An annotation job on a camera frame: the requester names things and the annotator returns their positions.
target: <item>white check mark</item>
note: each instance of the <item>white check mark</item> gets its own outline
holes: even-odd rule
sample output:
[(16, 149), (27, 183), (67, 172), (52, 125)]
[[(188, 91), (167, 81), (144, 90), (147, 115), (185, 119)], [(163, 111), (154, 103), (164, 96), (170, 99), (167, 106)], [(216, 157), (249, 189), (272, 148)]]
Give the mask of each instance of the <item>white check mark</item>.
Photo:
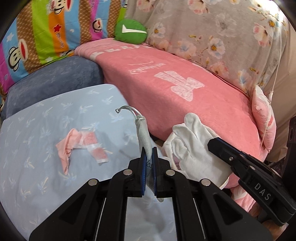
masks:
[(144, 33), (144, 34), (147, 33), (146, 31), (142, 31), (142, 30), (126, 28), (126, 26), (124, 24), (122, 25), (122, 31), (121, 32), (122, 33)]

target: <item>gray-blue cushion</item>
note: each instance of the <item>gray-blue cushion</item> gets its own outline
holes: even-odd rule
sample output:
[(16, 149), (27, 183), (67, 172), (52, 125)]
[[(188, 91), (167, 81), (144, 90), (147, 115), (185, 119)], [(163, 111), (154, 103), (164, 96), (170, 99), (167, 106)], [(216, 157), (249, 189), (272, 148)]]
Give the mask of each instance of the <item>gray-blue cushion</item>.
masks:
[(1, 118), (4, 120), (41, 100), (85, 87), (103, 84), (101, 67), (88, 59), (72, 56), (53, 62), (13, 85)]

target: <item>green round cushion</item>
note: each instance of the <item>green round cushion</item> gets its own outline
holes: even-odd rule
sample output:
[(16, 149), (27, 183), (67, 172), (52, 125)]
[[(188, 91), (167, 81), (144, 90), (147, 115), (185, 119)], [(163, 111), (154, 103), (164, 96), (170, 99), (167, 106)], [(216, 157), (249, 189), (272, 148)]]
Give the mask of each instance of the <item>green round cushion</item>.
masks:
[(115, 27), (115, 40), (129, 43), (141, 44), (147, 38), (146, 28), (136, 20), (121, 20)]

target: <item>blue fabric surface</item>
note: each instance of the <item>blue fabric surface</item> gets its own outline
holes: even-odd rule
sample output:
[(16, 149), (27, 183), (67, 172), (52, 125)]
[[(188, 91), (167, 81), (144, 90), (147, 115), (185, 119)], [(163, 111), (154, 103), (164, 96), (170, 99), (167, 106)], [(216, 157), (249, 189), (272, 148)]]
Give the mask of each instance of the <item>blue fabric surface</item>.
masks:
[(103, 82), (103, 71), (95, 62), (79, 56), (64, 58), (13, 85), (8, 92), (1, 118), (4, 120), (47, 98)]
[[(103, 84), (43, 100), (3, 122), (0, 200), (27, 240), (89, 179), (112, 178), (140, 157), (134, 116), (127, 110), (115, 112), (127, 104), (114, 85)], [(65, 175), (55, 145), (72, 128), (94, 131), (109, 162), (98, 164), (87, 150), (76, 149)], [(172, 200), (158, 202), (147, 187), (143, 198), (129, 198), (125, 240), (175, 241)]]

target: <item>silver screw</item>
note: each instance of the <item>silver screw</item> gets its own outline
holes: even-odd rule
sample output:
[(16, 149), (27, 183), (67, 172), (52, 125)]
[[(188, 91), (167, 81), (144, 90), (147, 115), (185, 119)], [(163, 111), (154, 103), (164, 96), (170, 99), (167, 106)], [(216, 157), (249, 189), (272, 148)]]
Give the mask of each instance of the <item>silver screw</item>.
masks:
[(204, 186), (209, 186), (211, 184), (211, 181), (209, 179), (202, 179), (202, 184)]
[(132, 171), (131, 169), (125, 169), (125, 170), (123, 171), (123, 174), (126, 175), (126, 176), (129, 176), (129, 175), (131, 175), (132, 173), (133, 173), (133, 171)]
[(166, 173), (166, 175), (168, 175), (168, 176), (173, 176), (173, 175), (175, 175), (175, 171), (172, 170), (172, 169), (167, 170), (165, 173)]
[(89, 180), (89, 185), (90, 185), (90, 186), (94, 186), (94, 185), (96, 185), (97, 183), (98, 183), (97, 179), (90, 179), (90, 180)]

